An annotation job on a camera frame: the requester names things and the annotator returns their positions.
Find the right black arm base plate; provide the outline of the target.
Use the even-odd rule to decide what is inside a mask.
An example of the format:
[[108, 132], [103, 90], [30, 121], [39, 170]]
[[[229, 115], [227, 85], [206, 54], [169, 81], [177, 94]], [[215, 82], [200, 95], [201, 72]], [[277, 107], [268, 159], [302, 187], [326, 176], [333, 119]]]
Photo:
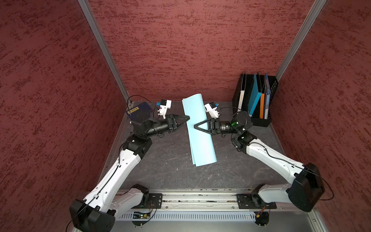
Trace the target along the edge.
[[276, 209], [276, 203], [264, 202], [258, 194], [236, 194], [239, 209]]

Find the light blue rectangular paper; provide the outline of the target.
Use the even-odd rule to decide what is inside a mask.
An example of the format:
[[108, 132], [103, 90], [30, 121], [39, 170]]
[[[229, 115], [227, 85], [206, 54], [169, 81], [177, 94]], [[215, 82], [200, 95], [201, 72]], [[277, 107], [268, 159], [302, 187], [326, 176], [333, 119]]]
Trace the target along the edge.
[[195, 94], [182, 100], [191, 148], [192, 162], [197, 167], [217, 162], [211, 135], [199, 131], [194, 125], [207, 120], [202, 95]]

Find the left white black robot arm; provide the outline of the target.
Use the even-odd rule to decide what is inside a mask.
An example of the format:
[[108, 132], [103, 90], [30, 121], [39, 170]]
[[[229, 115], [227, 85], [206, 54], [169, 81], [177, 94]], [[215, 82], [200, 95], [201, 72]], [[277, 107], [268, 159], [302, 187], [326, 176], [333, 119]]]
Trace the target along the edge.
[[167, 115], [159, 120], [149, 113], [140, 113], [131, 120], [133, 132], [120, 146], [118, 158], [99, 184], [83, 199], [75, 200], [70, 208], [75, 232], [109, 232], [118, 211], [134, 207], [153, 210], [149, 189], [136, 184], [114, 203], [114, 198], [130, 172], [144, 158], [152, 145], [152, 136], [172, 133], [189, 121], [189, 116]]

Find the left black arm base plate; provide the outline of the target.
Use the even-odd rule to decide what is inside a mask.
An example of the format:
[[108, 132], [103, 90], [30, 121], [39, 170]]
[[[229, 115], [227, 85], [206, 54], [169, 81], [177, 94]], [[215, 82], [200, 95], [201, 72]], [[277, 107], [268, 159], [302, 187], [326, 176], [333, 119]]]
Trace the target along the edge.
[[143, 195], [141, 203], [137, 206], [140, 209], [161, 209], [162, 206], [161, 193], [146, 193]]

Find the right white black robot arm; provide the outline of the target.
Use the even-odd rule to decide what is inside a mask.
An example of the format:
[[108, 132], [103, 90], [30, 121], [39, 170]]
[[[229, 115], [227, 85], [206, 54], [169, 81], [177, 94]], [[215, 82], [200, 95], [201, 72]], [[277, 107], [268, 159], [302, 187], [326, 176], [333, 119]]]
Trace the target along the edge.
[[289, 203], [310, 212], [325, 193], [319, 168], [295, 161], [264, 144], [249, 131], [252, 126], [249, 114], [240, 111], [230, 121], [211, 118], [195, 124], [194, 129], [209, 135], [230, 134], [239, 152], [263, 162], [286, 180], [285, 184], [257, 186], [251, 193], [256, 203]]

